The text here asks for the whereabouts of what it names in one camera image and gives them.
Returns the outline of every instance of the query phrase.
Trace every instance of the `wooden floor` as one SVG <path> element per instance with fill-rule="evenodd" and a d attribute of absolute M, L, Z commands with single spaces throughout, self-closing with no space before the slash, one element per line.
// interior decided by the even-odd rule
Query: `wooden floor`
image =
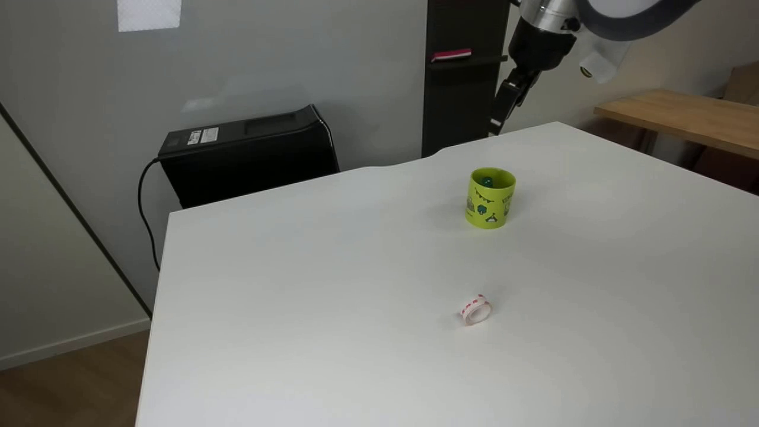
<path fill-rule="evenodd" d="M 148 332 L 0 371 L 0 427 L 134 427 Z"/>

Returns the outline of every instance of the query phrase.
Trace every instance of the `white wall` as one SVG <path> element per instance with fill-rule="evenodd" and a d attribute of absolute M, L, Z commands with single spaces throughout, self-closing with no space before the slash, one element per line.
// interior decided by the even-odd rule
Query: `white wall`
<path fill-rule="evenodd" d="M 0 101 L 148 299 L 136 180 L 167 132 L 316 102 L 345 166 L 420 152 L 427 0 L 186 0 L 181 31 L 134 37 L 115 33 L 115 2 L 2 0 Z M 639 43 L 609 85 L 583 81 L 569 57 L 509 132 L 583 123 L 645 89 L 714 94 L 734 64 L 759 59 L 756 17 L 756 0 L 702 0 Z M 150 180 L 148 207 L 162 236 L 175 207 L 163 180 Z"/>
<path fill-rule="evenodd" d="M 127 285 L 0 120 L 0 371 L 148 327 Z"/>

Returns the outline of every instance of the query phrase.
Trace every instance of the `black cabinet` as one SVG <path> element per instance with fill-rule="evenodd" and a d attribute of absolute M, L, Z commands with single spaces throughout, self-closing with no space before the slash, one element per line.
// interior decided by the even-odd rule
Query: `black cabinet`
<path fill-rule="evenodd" d="M 490 136 L 509 0 L 429 0 L 423 152 Z"/>

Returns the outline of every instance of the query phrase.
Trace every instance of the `white table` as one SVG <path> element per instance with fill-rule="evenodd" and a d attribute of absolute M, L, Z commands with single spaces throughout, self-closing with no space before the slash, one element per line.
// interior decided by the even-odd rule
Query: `white table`
<path fill-rule="evenodd" d="M 756 427 L 759 199 L 551 123 L 174 215 L 139 422 Z"/>

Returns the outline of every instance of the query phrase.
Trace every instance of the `green cup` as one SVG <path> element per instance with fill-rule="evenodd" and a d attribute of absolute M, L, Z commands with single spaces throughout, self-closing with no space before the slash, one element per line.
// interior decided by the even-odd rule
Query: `green cup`
<path fill-rule="evenodd" d="M 518 179 L 504 168 L 477 168 L 471 179 L 467 222 L 474 228 L 500 228 L 509 219 Z"/>

